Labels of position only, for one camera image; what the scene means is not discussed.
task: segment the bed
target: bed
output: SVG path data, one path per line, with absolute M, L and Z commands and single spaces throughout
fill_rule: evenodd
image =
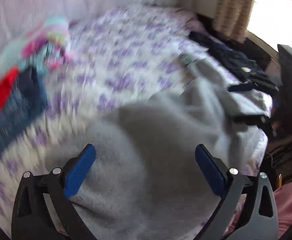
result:
M 206 58 L 228 84 L 238 83 L 205 47 L 187 39 L 190 30 L 209 35 L 192 12 L 148 6 L 115 8 L 70 25 L 73 60 L 45 77 L 48 110 L 0 160 L 0 227 L 8 235 L 22 174 L 47 173 L 47 153 L 84 133 L 90 120 L 107 111 L 164 90 L 181 94 L 191 80 L 175 61 L 180 53 Z M 270 111 L 272 101 L 266 94 L 263 104 Z M 266 145 L 260 131 L 242 173 L 258 172 Z

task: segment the beige curtain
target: beige curtain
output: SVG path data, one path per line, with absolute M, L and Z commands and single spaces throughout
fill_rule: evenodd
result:
M 243 43 L 254 0 L 219 0 L 214 29 Z

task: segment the pink fabric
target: pink fabric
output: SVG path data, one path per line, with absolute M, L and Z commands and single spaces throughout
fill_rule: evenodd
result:
M 39 37 L 30 43 L 21 52 L 21 58 L 25 59 L 33 54 L 35 54 L 37 51 L 39 51 L 46 43 L 48 42 L 47 38 Z
M 286 230 L 292 224 L 292 182 L 285 184 L 278 190 L 274 192 L 277 212 L 278 212 L 278 221 L 279 221 L 279 235 L 280 238 Z M 234 230 L 235 225 L 238 222 L 241 212 L 238 212 L 233 223 L 229 227 L 227 233 Z

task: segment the black object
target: black object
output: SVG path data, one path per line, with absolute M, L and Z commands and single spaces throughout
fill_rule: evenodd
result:
M 280 145 L 273 149 L 272 167 L 277 174 L 282 174 L 283 184 L 292 182 L 292 140 L 285 145 Z
M 270 118 L 264 114 L 256 115 L 238 115 L 232 116 L 232 121 L 236 124 L 244 123 L 246 125 L 256 125 L 263 130 L 269 140 L 273 141 L 277 138 L 277 132 L 274 129 Z
M 214 42 L 204 34 L 191 32 L 189 39 L 209 48 L 208 52 L 227 68 L 241 82 L 238 86 L 231 86 L 229 91 L 260 90 L 272 97 L 278 93 L 278 87 L 273 84 L 254 60 L 247 58 L 242 52 L 232 50 L 224 44 Z
M 259 171 L 267 174 L 271 187 L 273 191 L 275 191 L 278 187 L 277 186 L 278 176 L 277 176 L 275 168 L 273 167 L 273 157 L 270 153 L 265 153 L 265 156 L 260 165 Z
M 231 49 L 234 49 L 236 51 L 240 51 L 243 54 L 247 56 L 247 58 L 251 60 L 255 60 L 257 65 L 265 71 L 271 57 L 270 55 L 264 51 L 261 47 L 259 47 L 257 44 L 252 42 L 249 38 L 246 38 L 243 43 L 240 43 L 235 40 L 226 40 L 223 35 L 221 35 L 219 32 L 214 30 L 213 28 L 213 21 L 214 19 L 206 17 L 201 14 L 197 14 L 198 20 L 204 25 L 207 32 L 214 36 L 215 38 L 219 39 L 223 43 L 225 43 L 228 47 Z
M 76 212 L 71 201 L 66 198 L 65 193 L 69 175 L 73 176 L 74 186 L 80 187 L 81 183 L 79 185 L 77 183 L 81 181 L 81 178 L 78 180 L 81 174 L 75 169 L 81 169 L 81 165 L 77 164 L 85 158 L 90 147 L 92 145 L 88 144 L 80 155 L 70 159 L 63 169 L 55 168 L 49 174 L 40 176 L 33 176 L 29 171 L 23 174 L 14 203 L 12 240 L 96 239 Z M 58 217 L 69 236 L 56 230 L 46 206 L 44 193 L 50 195 Z
M 85 149 L 78 158 L 71 159 L 59 174 L 54 174 L 53 170 L 47 175 L 33 176 L 29 173 L 26 177 L 23 176 L 13 210 L 12 240 L 96 239 L 63 191 L 65 179 L 81 159 Z M 223 162 L 212 157 L 203 145 L 197 146 L 195 158 L 213 192 L 221 197 L 221 201 L 194 239 L 277 239 L 276 205 L 271 185 L 265 174 L 251 177 L 241 175 L 236 169 L 228 170 Z M 56 212 L 69 236 L 55 229 L 43 193 L 50 194 Z M 238 224 L 232 233 L 223 236 L 241 194 L 247 194 L 247 199 Z
M 197 163 L 202 171 L 207 171 L 213 166 L 219 170 L 220 177 L 215 176 L 214 179 L 211 179 L 209 172 L 204 172 L 204 175 L 212 189 L 222 179 L 225 182 L 224 189 L 227 195 L 222 198 L 206 225 L 194 239 L 277 239 L 277 209 L 273 191 L 266 174 L 259 173 L 257 177 L 252 177 L 241 175 L 236 169 L 228 170 L 224 163 L 220 159 L 212 157 L 203 145 L 197 146 L 195 154 Z M 208 165 L 208 167 L 206 162 L 202 163 L 200 161 L 201 156 L 204 155 L 207 155 L 211 161 L 211 165 Z M 247 197 L 238 223 L 233 232 L 223 236 L 241 194 L 247 194 Z
M 271 123 L 278 123 L 277 138 L 292 135 L 292 48 L 278 45 L 282 86 L 279 92 L 279 107 L 271 117 Z

